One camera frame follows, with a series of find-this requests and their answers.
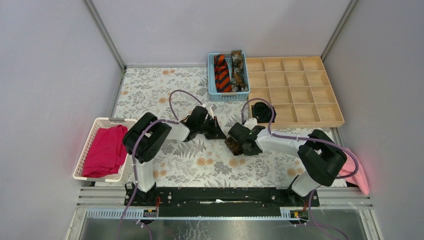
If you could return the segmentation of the black gold patterned tie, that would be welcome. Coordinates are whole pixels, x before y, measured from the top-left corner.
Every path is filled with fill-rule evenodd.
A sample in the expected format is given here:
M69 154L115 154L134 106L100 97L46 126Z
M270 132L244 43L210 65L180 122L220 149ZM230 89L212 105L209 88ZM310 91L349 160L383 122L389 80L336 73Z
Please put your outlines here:
M239 156L244 154L242 145L236 140L234 140L232 137L228 137L225 140L225 145L228 147L228 149L234 156Z

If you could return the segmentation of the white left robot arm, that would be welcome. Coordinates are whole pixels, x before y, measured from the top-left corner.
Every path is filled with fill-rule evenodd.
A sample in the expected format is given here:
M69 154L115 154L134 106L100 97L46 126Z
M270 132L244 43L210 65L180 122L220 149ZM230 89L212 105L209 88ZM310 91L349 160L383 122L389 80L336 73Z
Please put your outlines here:
M155 200L152 159L166 140L188 142L199 134L208 140L226 139L215 116L216 109L214 104L198 105L181 121L159 119L147 112L124 135L122 143L135 166L134 184L138 189L135 197L142 205L148 206Z

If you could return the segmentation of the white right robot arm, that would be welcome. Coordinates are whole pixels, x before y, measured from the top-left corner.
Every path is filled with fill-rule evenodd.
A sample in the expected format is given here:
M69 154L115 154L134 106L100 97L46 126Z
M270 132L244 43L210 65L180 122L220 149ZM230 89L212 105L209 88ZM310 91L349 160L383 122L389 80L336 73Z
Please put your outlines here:
M286 193L287 201L293 206L301 205L312 190L330 187L348 159L344 151L318 129L302 136L236 123L228 134L225 144L235 156L279 152L301 160L305 171L295 177Z

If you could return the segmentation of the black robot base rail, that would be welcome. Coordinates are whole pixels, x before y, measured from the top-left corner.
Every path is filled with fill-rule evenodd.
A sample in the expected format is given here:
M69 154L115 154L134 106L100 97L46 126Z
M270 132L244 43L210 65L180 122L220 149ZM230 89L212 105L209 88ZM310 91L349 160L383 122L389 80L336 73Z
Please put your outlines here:
M125 206L153 207L160 217L280 217L281 208L319 207L317 193L298 196L276 187L153 187L142 192L125 186Z

